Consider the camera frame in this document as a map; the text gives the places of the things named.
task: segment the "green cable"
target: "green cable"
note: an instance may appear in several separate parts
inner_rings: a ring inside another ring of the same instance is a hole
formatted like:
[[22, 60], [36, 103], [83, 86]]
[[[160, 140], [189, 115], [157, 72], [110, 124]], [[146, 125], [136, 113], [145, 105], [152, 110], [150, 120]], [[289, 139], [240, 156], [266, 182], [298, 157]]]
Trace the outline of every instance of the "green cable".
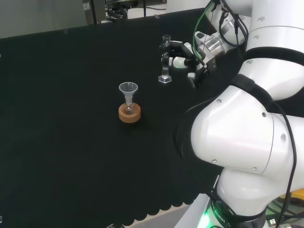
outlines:
[[195, 26], [195, 29], [194, 29], [194, 33], [193, 33], [193, 49], [194, 49], [194, 54], [195, 54], [195, 56], [197, 57], [197, 58], [199, 58], [199, 59], [201, 59], [201, 57], [199, 57], [200, 55], [199, 55], [199, 53], [197, 52], [197, 50], [196, 50], [196, 47], [195, 47], [195, 33], [196, 33], [196, 30], [198, 29], [198, 26], [199, 26], [199, 24], [200, 24], [200, 21], [202, 20], [202, 18], [205, 16], [205, 14], [206, 14], [206, 12], [209, 10], [209, 8], [212, 6], [212, 4], [209, 4], [209, 6], [204, 10], [204, 12], [203, 12], [203, 14], [201, 15], [201, 17], [199, 18], [199, 20], [198, 20], [198, 23], [196, 24], [196, 26]]

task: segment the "floor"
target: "floor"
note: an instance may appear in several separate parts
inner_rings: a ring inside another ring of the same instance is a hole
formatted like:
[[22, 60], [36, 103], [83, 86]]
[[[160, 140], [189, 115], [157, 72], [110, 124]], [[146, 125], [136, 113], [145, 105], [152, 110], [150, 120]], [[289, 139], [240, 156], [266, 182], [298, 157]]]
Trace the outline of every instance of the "floor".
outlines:
[[[158, 5], [149, 5], [147, 7], [156, 8], [156, 9], [165, 9], [167, 4], [158, 4]], [[165, 10], [155, 10], [155, 9], [146, 9], [146, 15], [153, 16], [155, 14], [161, 15], [166, 13]], [[134, 8], [128, 10], [128, 19], [133, 18], [142, 18], [143, 17], [143, 9], [142, 8]]]

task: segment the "black strap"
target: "black strap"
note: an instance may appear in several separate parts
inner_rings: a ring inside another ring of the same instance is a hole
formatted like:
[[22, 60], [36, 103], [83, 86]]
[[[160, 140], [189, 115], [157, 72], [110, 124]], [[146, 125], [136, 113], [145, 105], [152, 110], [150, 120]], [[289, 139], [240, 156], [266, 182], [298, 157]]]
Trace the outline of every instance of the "black strap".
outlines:
[[253, 58], [274, 58], [304, 66], [304, 54], [299, 51], [282, 47], [256, 47], [245, 53], [244, 61]]
[[231, 85], [252, 95], [265, 107], [267, 111], [269, 111], [269, 108], [274, 102], [270, 94], [265, 89], [244, 75], [238, 74], [235, 76], [231, 81]]

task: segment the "black fabric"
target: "black fabric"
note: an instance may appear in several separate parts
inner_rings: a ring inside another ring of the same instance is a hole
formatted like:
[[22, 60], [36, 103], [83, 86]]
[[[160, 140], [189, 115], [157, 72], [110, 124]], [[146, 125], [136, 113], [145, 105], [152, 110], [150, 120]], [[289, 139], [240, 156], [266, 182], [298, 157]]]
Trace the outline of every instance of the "black fabric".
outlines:
[[270, 112], [270, 108], [274, 102], [271, 95], [265, 89], [255, 84], [252, 79], [238, 74], [231, 80], [231, 85], [255, 97]]
[[275, 58], [304, 66], [304, 54], [302, 52], [282, 47], [252, 48], [246, 52], [244, 60], [253, 58]]
[[[5, 228], [130, 225], [159, 209], [192, 203], [221, 168], [184, 151], [170, 132], [188, 108], [223, 91], [242, 64], [232, 51], [199, 90], [187, 70], [160, 84], [162, 36], [190, 42], [202, 9], [0, 40], [0, 215]], [[206, 32], [207, 20], [199, 31]], [[132, 81], [142, 108], [124, 124], [118, 86]], [[280, 105], [304, 116], [303, 91]], [[180, 132], [189, 133], [197, 113]]]

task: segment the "hexagonal base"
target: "hexagonal base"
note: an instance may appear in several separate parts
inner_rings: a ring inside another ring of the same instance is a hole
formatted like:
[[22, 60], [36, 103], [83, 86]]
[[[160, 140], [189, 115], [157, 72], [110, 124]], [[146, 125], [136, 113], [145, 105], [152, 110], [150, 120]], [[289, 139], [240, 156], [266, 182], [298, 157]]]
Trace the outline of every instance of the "hexagonal base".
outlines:
[[169, 75], [169, 76], [158, 76], [158, 81], [161, 82], [161, 83], [168, 83], [168, 82], [171, 82], [172, 81], [172, 77]]

